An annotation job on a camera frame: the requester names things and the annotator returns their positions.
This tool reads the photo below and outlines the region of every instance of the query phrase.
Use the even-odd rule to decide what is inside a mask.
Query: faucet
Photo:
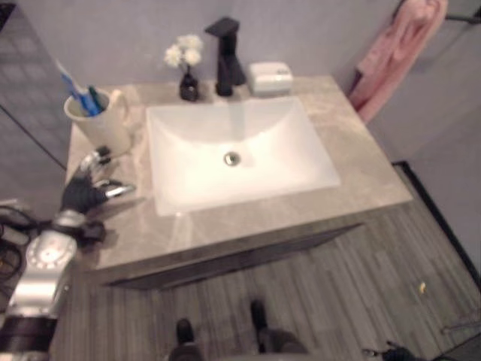
[[[219,38],[216,92],[220,96],[231,96],[233,85],[246,82],[241,64],[235,56],[238,29],[239,22],[230,17],[223,17],[205,29],[207,34]]]

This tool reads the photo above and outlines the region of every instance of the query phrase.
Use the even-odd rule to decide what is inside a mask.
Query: foot
[[[194,342],[194,330],[186,318],[177,321],[177,341],[179,344]]]
[[[262,303],[262,301],[256,299],[250,303],[250,315],[252,316],[257,333],[259,333],[261,329],[268,327],[268,322],[265,318],[264,303]]]

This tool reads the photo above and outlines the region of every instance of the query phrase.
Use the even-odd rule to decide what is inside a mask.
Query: black vase
[[[197,85],[197,79],[195,79],[190,72],[185,73],[179,85],[180,97],[183,100],[195,102],[198,99]]]

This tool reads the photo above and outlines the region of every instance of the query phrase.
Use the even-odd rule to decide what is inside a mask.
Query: wooden floor
[[[325,361],[360,360],[362,347],[386,339],[430,359],[479,331],[440,334],[460,317],[478,317],[481,299],[416,200],[310,251],[171,290],[89,288],[79,280],[53,359],[161,360],[181,317],[192,321],[206,359],[253,353],[255,297],[265,300],[272,326],[294,332]]]

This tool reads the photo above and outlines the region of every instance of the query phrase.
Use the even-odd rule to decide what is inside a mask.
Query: marble countertop
[[[202,84],[202,102],[234,102],[250,97],[246,86],[230,99],[214,94],[213,83]],[[115,161],[112,177],[133,183],[137,191],[102,206],[95,215],[108,230],[102,246],[85,252],[83,264],[102,282],[137,277],[198,258],[212,258],[275,241],[262,237],[295,227],[378,210],[411,200],[393,167],[358,118],[334,79],[297,77],[292,94],[299,97],[341,179],[339,187],[278,196],[253,202],[159,217],[153,198],[145,109],[150,105],[185,104],[177,84],[117,87],[130,104],[128,127],[134,145]],[[72,127],[68,177],[92,149]]]

